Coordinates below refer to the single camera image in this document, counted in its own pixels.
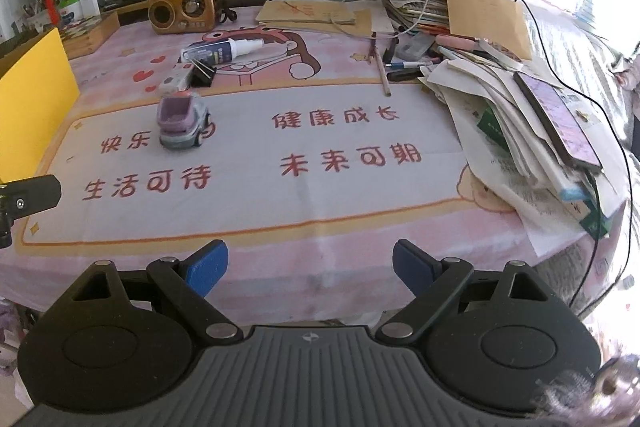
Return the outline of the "purple grey toy truck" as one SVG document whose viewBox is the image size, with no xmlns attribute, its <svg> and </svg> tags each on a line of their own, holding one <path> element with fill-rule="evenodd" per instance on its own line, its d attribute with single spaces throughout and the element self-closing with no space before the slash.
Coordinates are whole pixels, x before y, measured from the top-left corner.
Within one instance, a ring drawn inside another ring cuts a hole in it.
<svg viewBox="0 0 640 427">
<path fill-rule="evenodd" d="M 209 121 L 208 107 L 198 93 L 179 91 L 166 94 L 160 99 L 156 113 L 160 144 L 167 150 L 199 147 Z"/>
</svg>

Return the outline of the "small white cat box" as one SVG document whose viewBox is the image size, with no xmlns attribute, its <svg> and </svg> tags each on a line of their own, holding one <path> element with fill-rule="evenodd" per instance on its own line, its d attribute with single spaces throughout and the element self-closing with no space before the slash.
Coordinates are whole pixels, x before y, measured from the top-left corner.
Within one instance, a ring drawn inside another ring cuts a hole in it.
<svg viewBox="0 0 640 427">
<path fill-rule="evenodd" d="M 160 92 L 160 94 L 171 94 L 189 90 L 191 86 L 192 72 L 193 69 L 191 64 L 178 65 L 174 67 L 171 69 L 168 76 L 158 84 L 158 92 Z"/>
</svg>

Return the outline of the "black binder clip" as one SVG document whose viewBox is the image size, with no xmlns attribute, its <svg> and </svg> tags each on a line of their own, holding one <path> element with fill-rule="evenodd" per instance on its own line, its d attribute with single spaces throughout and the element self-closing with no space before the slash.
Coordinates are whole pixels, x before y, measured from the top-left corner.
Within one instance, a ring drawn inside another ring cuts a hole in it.
<svg viewBox="0 0 640 427">
<path fill-rule="evenodd" d="M 215 78 L 217 69 L 202 61 L 193 62 L 191 86 L 193 88 L 209 88 Z"/>
</svg>

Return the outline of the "white spray bottle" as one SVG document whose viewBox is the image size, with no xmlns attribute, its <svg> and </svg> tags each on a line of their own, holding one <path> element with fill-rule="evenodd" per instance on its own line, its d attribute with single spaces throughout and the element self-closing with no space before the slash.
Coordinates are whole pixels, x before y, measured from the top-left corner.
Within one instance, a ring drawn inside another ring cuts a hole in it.
<svg viewBox="0 0 640 427">
<path fill-rule="evenodd" d="M 180 52 L 183 62 L 209 62 L 213 65 L 231 64 L 237 57 L 251 54 L 265 45 L 264 39 L 226 39 L 190 44 Z"/>
</svg>

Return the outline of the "yellow cardboard box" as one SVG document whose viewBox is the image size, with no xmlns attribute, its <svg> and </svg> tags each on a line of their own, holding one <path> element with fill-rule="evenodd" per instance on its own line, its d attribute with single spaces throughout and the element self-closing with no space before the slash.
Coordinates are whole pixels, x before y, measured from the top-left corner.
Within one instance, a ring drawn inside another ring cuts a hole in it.
<svg viewBox="0 0 640 427">
<path fill-rule="evenodd" d="M 33 176 L 79 95 L 60 33 L 52 29 L 1 59 L 0 176 Z"/>
</svg>

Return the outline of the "printed desk mat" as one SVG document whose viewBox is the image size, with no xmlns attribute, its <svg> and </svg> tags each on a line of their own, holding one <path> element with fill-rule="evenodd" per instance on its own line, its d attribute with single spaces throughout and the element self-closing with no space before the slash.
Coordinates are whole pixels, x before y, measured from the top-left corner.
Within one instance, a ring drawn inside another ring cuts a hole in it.
<svg viewBox="0 0 640 427">
<path fill-rule="evenodd" d="M 37 256 L 127 254 L 200 239 L 242 244 L 390 229 L 394 237 L 495 241 L 521 220 L 472 179 L 445 106 L 419 83 L 384 90 L 356 46 L 323 40 L 320 72 L 217 75 L 212 122 L 187 150 L 160 144 L 158 98 L 122 70 L 85 85 L 44 169 L 53 209 L 23 220 Z"/>
</svg>

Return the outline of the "messy paper stack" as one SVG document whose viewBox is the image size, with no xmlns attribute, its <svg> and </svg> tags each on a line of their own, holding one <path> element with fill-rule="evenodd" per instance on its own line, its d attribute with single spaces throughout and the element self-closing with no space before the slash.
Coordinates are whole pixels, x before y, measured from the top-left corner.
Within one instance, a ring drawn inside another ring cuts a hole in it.
<svg viewBox="0 0 640 427">
<path fill-rule="evenodd" d="M 521 60 L 487 39 L 449 31 L 447 0 L 388 0 L 410 43 L 429 23 L 445 27 L 433 49 L 442 64 L 421 65 L 421 81 L 445 103 L 469 169 L 535 233 L 608 237 L 629 194 L 624 158 L 593 101 L 553 78 L 544 65 Z M 514 81 L 525 72 L 559 91 L 596 151 L 602 171 L 563 164 L 549 135 Z"/>
</svg>

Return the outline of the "pink checkered tablecloth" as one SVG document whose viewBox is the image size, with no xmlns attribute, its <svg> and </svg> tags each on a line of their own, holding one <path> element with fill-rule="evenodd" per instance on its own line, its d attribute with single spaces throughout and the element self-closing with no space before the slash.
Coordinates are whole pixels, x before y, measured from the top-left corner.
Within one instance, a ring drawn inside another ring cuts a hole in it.
<svg viewBox="0 0 640 427">
<path fill-rule="evenodd" d="M 236 23 L 213 32 L 216 40 L 265 40 L 265 46 L 258 53 L 217 75 L 254 80 L 269 66 L 285 61 L 297 63 L 298 75 L 320 72 L 321 43 L 330 39 L 354 44 L 356 51 L 352 58 L 373 65 L 375 77 L 381 83 L 366 38 L 272 29 L 257 25 L 254 17 L 254 9 L 244 9 Z M 146 23 L 120 28 L 96 53 L 68 60 L 78 84 L 78 98 L 86 84 L 126 70 L 134 82 L 148 84 L 160 101 L 158 84 L 171 69 L 180 65 L 180 51 L 191 42 L 192 37 L 188 35 L 154 34 Z M 44 169 L 44 158 L 70 119 L 74 106 L 58 128 L 35 174 L 50 173 Z M 503 202 L 472 173 L 471 176 L 487 195 Z M 436 257 L 468 260 L 480 269 L 499 269 L 511 259 L 543 265 L 549 277 L 559 281 L 566 293 L 582 284 L 587 296 L 597 295 L 613 274 L 612 257 L 626 239 L 624 205 L 613 221 L 610 235 L 600 245 L 594 245 L 586 233 L 535 233 L 518 217 L 522 224 L 519 230 L 503 231 L 492 242 L 475 239 L 452 243 L 443 237 L 432 239 L 419 235 L 394 237 L 390 229 L 267 244 L 242 245 L 222 239 L 230 251 L 229 269 L 213 291 L 213 302 L 241 323 L 328 319 L 401 307 L 409 295 L 394 277 L 391 267 L 392 249 L 398 239 L 409 239 Z M 15 243 L 25 219 L 16 222 L 13 243 L 1 254 L 1 294 L 40 311 L 49 308 L 93 261 L 111 259 L 119 269 L 141 269 L 159 257 L 189 256 L 211 240 L 209 237 L 165 249 L 149 248 L 133 255 L 127 254 L 122 246 L 111 244 L 90 256 L 37 256 L 21 251 Z"/>
</svg>

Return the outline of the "checkered wooden chess box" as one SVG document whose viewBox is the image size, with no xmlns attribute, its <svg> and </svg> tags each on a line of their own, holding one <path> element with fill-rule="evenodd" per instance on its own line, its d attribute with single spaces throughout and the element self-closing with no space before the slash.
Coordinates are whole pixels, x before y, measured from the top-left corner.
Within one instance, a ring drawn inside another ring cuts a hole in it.
<svg viewBox="0 0 640 427">
<path fill-rule="evenodd" d="M 61 31 L 61 40 L 69 60 L 93 54 L 119 30 L 116 13 L 105 13 L 78 20 Z"/>
</svg>

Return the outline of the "red toy bottle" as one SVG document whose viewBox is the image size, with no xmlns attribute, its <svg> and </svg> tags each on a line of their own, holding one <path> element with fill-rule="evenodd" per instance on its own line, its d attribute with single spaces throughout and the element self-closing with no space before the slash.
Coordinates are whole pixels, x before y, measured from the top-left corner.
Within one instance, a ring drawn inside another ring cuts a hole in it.
<svg viewBox="0 0 640 427">
<path fill-rule="evenodd" d="M 61 23 L 60 14 L 58 14 L 58 8 L 56 7 L 55 0 L 43 0 L 44 6 L 46 7 L 49 20 L 51 24 L 55 27 Z"/>
</svg>

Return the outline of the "wooden pencil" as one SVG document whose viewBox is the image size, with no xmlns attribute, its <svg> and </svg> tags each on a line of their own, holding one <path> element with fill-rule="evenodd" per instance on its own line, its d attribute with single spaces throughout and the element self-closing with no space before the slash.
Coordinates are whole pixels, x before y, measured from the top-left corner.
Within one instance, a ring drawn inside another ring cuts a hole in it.
<svg viewBox="0 0 640 427">
<path fill-rule="evenodd" d="M 374 58 L 376 67 L 378 68 L 378 75 L 380 75 L 383 92 L 386 96 L 391 96 L 392 92 L 390 92 L 390 84 L 388 83 L 385 65 L 380 52 L 378 52 L 378 45 L 376 44 L 377 36 L 378 34 L 373 31 L 370 38 L 370 54 Z"/>
</svg>

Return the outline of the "purple tablet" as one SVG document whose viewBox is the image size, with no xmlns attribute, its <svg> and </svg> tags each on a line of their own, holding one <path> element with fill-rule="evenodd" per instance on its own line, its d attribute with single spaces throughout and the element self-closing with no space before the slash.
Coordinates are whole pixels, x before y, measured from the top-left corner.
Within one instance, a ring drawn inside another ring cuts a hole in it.
<svg viewBox="0 0 640 427">
<path fill-rule="evenodd" d="M 514 81 L 533 107 L 563 164 L 590 173 L 601 172 L 602 164 L 596 151 L 559 91 L 525 72 L 516 72 Z"/>
</svg>

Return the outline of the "brown retro radio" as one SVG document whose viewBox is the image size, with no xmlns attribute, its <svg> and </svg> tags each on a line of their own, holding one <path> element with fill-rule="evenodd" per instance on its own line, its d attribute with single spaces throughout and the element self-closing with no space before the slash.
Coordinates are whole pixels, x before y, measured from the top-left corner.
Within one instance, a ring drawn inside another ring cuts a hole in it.
<svg viewBox="0 0 640 427">
<path fill-rule="evenodd" d="M 148 19 L 159 35 L 212 30 L 219 20 L 219 0 L 148 0 Z"/>
</svg>

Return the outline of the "brown paper envelope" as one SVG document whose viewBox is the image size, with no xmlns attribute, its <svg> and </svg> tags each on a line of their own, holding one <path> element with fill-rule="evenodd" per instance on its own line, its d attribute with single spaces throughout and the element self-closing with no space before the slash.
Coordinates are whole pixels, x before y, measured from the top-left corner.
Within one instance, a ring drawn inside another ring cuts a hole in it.
<svg viewBox="0 0 640 427">
<path fill-rule="evenodd" d="M 447 0 L 449 31 L 487 39 L 521 60 L 532 58 L 522 6 L 513 0 Z"/>
</svg>

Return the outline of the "kraft paper sheets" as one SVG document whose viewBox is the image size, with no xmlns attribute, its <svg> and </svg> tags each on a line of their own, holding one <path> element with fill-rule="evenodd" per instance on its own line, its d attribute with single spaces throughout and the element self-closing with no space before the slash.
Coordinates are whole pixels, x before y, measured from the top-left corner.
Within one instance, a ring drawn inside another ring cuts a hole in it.
<svg viewBox="0 0 640 427">
<path fill-rule="evenodd" d="M 323 0 L 269 0 L 255 17 L 257 23 L 277 29 L 305 29 L 369 37 L 369 9 L 354 10 L 346 3 Z"/>
</svg>

